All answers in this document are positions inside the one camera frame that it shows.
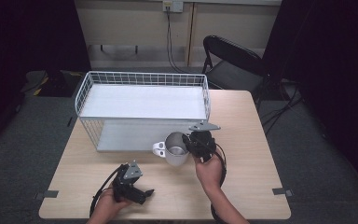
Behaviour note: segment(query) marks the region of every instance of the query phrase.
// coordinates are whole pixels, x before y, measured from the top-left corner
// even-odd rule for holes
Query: black chair
[[[203,46],[206,59],[202,74],[207,76],[211,89],[249,91],[258,110],[269,82],[262,59],[251,50],[217,35],[206,36]],[[213,66],[211,54],[222,61]]]

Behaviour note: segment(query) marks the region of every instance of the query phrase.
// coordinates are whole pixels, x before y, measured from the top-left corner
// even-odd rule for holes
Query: metal basket
[[[172,132],[208,121],[203,74],[88,72],[76,113],[98,151],[151,150]]]

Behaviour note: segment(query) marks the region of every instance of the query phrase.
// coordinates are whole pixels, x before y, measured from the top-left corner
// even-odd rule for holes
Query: white mug
[[[172,166],[184,164],[189,152],[183,142],[182,135],[182,133],[171,133],[165,139],[165,142],[153,144],[153,153],[165,158],[167,163]]]

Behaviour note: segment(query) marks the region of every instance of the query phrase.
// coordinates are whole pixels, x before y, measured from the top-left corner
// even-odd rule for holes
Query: tabletop
[[[212,131],[226,153],[227,176],[223,191],[247,219],[287,219],[291,216],[255,104],[248,91],[210,91]],[[154,189],[142,205],[134,203],[117,219],[213,219],[210,201],[196,177],[191,157],[179,167],[170,166],[150,151],[97,152],[78,120],[48,190],[39,216],[47,219],[88,218],[92,196],[120,164],[136,161],[143,176],[134,184],[142,191]]]

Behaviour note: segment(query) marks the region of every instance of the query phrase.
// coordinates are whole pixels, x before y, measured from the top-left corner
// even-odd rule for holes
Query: person's left hand
[[[109,189],[105,190],[100,199],[95,206],[94,212],[91,215],[91,218],[87,222],[88,224],[92,223],[107,223],[110,220],[113,220],[117,213],[132,204],[131,201],[121,198],[120,202],[117,203],[113,197],[114,192],[112,189],[112,184],[109,186]]]

